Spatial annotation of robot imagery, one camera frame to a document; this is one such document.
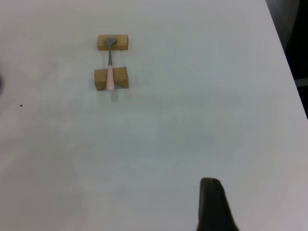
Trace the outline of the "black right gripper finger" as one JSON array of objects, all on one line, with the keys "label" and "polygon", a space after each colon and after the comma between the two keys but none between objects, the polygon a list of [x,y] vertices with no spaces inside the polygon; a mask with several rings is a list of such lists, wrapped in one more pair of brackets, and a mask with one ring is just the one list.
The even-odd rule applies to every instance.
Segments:
[{"label": "black right gripper finger", "polygon": [[215,178],[200,181],[198,231],[237,231],[221,182]]}]

